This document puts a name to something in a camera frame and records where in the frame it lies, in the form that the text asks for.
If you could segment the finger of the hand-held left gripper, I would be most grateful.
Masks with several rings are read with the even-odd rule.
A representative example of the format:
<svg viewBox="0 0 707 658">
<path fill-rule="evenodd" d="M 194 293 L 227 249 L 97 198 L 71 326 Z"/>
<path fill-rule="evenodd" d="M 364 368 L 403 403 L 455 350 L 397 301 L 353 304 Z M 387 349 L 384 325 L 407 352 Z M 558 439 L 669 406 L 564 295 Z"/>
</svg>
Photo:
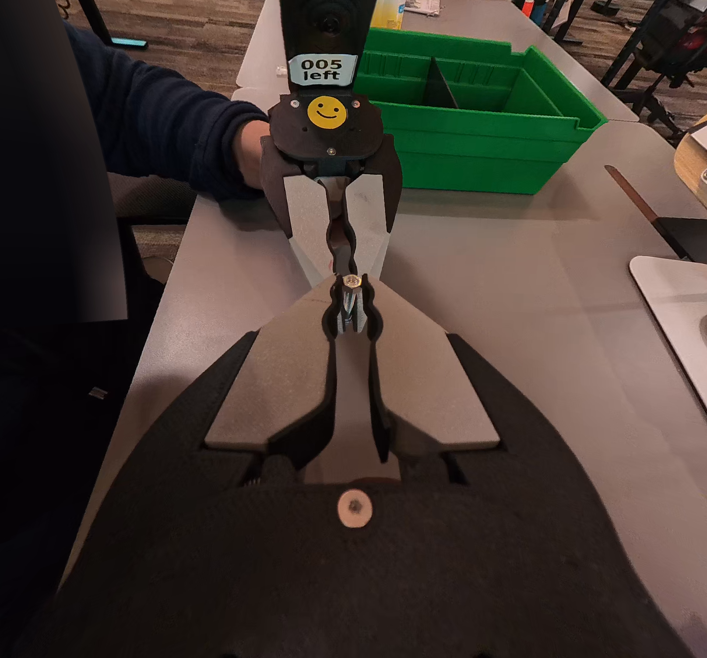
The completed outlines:
<svg viewBox="0 0 707 658">
<path fill-rule="evenodd" d="M 347 179 L 287 176 L 284 189 L 291 225 L 289 244 L 311 287 L 347 266 L 342 197 Z"/>
<path fill-rule="evenodd" d="M 388 247 L 383 176 L 362 174 L 344 191 L 344 220 L 358 276 L 380 276 Z"/>
</svg>

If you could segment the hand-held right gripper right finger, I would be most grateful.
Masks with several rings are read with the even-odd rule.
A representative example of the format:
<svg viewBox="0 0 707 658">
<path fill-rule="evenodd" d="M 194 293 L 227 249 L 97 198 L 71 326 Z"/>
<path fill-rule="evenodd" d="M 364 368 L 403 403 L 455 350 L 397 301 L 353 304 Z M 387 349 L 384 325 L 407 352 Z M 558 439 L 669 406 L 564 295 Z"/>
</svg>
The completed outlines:
<svg viewBox="0 0 707 658">
<path fill-rule="evenodd" d="M 363 277 L 368 390 L 377 455 L 415 459 L 500 442 L 448 333 L 375 277 Z"/>
</svg>

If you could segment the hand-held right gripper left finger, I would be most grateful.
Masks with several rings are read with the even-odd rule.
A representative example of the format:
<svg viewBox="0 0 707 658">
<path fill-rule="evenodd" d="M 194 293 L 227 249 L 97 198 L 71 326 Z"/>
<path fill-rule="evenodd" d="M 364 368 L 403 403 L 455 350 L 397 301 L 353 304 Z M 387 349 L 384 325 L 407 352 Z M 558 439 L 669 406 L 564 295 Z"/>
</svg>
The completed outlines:
<svg viewBox="0 0 707 658">
<path fill-rule="evenodd" d="M 255 333 L 206 447 L 282 455 L 300 470 L 329 444 L 337 395 L 337 284 L 328 277 Z"/>
</svg>

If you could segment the steel hex bolt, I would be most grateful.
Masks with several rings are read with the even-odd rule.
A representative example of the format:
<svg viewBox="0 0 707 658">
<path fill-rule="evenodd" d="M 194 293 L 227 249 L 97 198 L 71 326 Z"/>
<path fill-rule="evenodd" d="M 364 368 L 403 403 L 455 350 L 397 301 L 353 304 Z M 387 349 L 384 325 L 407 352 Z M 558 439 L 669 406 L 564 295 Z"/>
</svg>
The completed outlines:
<svg viewBox="0 0 707 658">
<path fill-rule="evenodd" d="M 356 286 L 342 283 L 342 305 L 338 319 L 339 333 L 346 333 L 351 329 L 361 333 L 366 324 L 366 313 L 363 308 L 363 293 L 360 283 Z"/>
</svg>

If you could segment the green plastic bin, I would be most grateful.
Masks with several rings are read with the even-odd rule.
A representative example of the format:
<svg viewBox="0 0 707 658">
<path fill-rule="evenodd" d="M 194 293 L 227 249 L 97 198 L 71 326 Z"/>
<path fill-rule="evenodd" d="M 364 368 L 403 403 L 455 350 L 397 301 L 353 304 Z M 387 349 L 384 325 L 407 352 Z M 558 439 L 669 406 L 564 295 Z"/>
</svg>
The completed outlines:
<svg viewBox="0 0 707 658">
<path fill-rule="evenodd" d="M 535 46 L 478 38 L 371 28 L 355 92 L 405 188 L 534 195 L 607 122 Z"/>
</svg>

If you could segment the person's left forearm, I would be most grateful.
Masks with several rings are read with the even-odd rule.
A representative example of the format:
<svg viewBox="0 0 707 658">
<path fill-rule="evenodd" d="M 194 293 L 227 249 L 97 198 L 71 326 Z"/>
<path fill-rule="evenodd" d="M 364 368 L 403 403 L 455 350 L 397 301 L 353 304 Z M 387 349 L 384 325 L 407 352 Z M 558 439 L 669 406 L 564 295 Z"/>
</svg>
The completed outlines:
<svg viewBox="0 0 707 658">
<path fill-rule="evenodd" d="M 176 71 L 135 60 L 104 45 L 91 31 L 62 23 L 108 171 L 171 178 L 218 201 L 253 200 L 262 194 L 244 184 L 231 144 L 244 123 L 269 123 L 265 112 L 206 91 Z"/>
</svg>

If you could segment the person's left hand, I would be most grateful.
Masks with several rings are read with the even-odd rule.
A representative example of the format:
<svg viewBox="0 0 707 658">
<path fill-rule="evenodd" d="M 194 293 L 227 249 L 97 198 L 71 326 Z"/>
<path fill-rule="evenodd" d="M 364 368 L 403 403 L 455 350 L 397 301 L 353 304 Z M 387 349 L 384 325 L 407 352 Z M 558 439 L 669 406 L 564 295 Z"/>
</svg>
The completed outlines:
<svg viewBox="0 0 707 658">
<path fill-rule="evenodd" d="M 261 139 L 270 136 L 270 123 L 251 120 L 241 125 L 232 141 L 235 163 L 249 188 L 262 190 L 261 185 Z"/>
</svg>

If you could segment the black flat plate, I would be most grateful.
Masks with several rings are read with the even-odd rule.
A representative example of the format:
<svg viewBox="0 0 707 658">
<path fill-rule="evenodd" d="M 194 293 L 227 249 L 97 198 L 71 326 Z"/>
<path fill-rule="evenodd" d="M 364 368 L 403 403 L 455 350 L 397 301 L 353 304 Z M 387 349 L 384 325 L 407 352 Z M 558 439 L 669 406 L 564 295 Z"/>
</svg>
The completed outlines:
<svg viewBox="0 0 707 658">
<path fill-rule="evenodd" d="M 706 219 L 658 217 L 654 226 L 680 258 L 706 264 Z"/>
</svg>

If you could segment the wooden display board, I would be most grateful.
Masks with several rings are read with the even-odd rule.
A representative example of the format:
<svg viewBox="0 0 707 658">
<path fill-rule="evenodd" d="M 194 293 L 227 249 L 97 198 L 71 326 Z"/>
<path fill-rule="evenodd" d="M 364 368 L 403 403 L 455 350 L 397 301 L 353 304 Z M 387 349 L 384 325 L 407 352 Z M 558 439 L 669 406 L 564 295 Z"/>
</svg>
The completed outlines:
<svg viewBox="0 0 707 658">
<path fill-rule="evenodd" d="M 674 167 L 679 179 L 706 207 L 706 115 L 683 134 Z"/>
</svg>

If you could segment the black and red office chair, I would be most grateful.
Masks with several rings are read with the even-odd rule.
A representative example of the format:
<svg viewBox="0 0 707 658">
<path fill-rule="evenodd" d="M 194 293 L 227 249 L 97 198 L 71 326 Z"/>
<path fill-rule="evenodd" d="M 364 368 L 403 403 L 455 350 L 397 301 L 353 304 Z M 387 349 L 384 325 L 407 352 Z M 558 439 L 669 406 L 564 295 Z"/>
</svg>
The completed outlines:
<svg viewBox="0 0 707 658">
<path fill-rule="evenodd" d="M 635 115 L 646 113 L 649 126 L 660 123 L 676 146 L 686 131 L 656 91 L 664 81 L 670 89 L 691 84 L 690 74 L 705 69 L 706 0 L 655 0 L 602 84 Z"/>
</svg>

